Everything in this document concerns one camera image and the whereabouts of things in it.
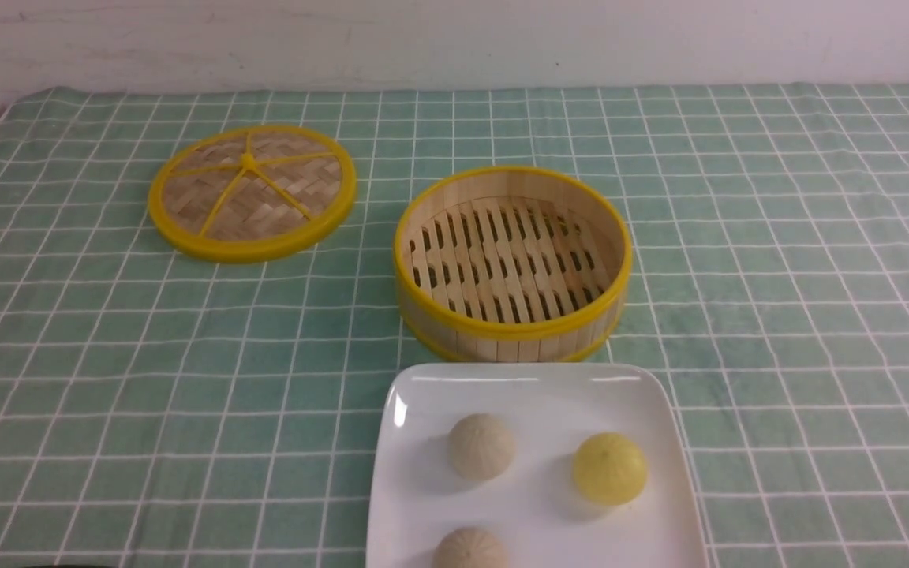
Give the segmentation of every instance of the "green checkered tablecloth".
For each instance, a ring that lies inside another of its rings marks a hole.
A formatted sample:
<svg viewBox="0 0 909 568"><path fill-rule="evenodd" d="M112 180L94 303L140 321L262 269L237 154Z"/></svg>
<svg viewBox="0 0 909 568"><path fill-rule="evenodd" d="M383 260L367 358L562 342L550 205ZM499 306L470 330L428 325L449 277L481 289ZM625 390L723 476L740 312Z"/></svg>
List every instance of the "green checkered tablecloth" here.
<svg viewBox="0 0 909 568"><path fill-rule="evenodd" d="M145 214L177 148L342 141L358 204L255 266ZM0 567L363 566L390 244L451 173L576 175L634 235L599 361L663 381L718 568L909 567L909 85L89 95L0 121Z"/></svg>

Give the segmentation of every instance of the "woven bamboo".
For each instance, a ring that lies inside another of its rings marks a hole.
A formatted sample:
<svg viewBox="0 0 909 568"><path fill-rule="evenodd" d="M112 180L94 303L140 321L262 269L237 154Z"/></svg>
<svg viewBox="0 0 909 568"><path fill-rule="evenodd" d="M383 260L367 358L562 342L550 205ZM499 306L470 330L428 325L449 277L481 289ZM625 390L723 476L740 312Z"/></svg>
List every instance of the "woven bamboo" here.
<svg viewBox="0 0 909 568"><path fill-rule="evenodd" d="M583 359L623 309L627 230L570 177L488 168L440 182L395 237L402 316L448 359Z"/></svg>
<svg viewBox="0 0 909 568"><path fill-rule="evenodd" d="M186 252L268 260L339 224L354 198L351 171L342 147L320 134L285 125L237 130L176 155L156 178L151 215Z"/></svg>

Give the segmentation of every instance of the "white wall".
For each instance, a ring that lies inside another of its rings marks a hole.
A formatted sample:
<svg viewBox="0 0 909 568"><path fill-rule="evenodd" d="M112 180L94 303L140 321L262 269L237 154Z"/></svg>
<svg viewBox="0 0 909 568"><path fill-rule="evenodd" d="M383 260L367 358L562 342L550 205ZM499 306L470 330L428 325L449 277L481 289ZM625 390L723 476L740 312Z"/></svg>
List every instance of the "white wall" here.
<svg viewBox="0 0 909 568"><path fill-rule="evenodd" d="M0 100L909 80L908 0L0 0Z"/></svg>

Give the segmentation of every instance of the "white plate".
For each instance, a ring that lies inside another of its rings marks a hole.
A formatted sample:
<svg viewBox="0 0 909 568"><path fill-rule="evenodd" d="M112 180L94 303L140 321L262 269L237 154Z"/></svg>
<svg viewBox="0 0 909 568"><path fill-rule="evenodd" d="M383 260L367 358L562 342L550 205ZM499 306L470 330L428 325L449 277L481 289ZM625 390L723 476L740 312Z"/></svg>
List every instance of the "white plate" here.
<svg viewBox="0 0 909 568"><path fill-rule="evenodd" d="M447 464L447 432L471 413L513 429L517 457L482 485ZM645 491L591 506L570 457L596 432L645 451ZM675 418L657 379L625 364L419 364L394 381L383 411L368 520L367 568L429 568L444 535L479 525L511 568L704 568L699 515Z"/></svg>

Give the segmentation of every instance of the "bamboo steamer lid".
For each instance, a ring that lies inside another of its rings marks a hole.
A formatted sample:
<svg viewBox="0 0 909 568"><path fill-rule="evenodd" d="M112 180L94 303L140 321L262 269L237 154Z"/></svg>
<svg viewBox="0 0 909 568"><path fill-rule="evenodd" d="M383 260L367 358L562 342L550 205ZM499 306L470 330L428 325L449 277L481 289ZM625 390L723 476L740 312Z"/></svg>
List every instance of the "bamboo steamer lid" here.
<svg viewBox="0 0 909 568"><path fill-rule="evenodd" d="M253 263L306 249L346 219L357 176L342 145L291 125L253 126L175 155L149 191L156 229L187 255Z"/></svg>

